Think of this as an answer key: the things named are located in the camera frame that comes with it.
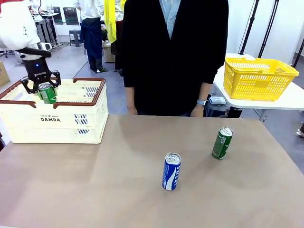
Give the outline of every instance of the person in white shirt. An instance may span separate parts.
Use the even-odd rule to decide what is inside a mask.
[[[73,7],[81,12],[81,39],[89,59],[91,70],[104,72],[102,66],[102,30],[100,16],[104,13],[103,0],[74,0]]]
[[[30,0],[30,2],[32,3],[32,10],[34,13],[42,13],[48,10],[46,0],[41,0],[41,6],[40,0]]]

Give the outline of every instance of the cardboard box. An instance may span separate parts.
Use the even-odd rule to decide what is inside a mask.
[[[115,62],[115,55],[111,53],[111,43],[105,42],[103,45],[104,48],[104,55],[103,58],[106,63],[114,63]]]
[[[6,72],[4,64],[2,61],[0,61],[0,86],[7,84],[10,81],[9,79],[10,78]]]

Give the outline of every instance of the can lid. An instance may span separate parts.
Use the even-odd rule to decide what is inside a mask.
[[[167,153],[165,160],[170,165],[179,165],[181,162],[181,156],[177,153]]]
[[[233,130],[229,127],[222,127],[219,132],[224,136],[233,136]]]
[[[39,89],[49,89],[51,87],[51,84],[48,82],[42,83],[39,85]]]

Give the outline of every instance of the green can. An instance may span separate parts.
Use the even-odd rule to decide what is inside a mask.
[[[50,83],[40,84],[38,91],[40,99],[43,100],[45,104],[53,104],[57,101],[56,91]]]
[[[226,156],[232,137],[233,130],[229,127],[222,127],[218,131],[218,137],[212,150],[212,156],[214,158],[223,159]]]

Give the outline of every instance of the yellow plastic basket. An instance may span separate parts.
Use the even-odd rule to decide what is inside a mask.
[[[299,76],[278,60],[226,58],[224,88],[232,99],[276,101]]]

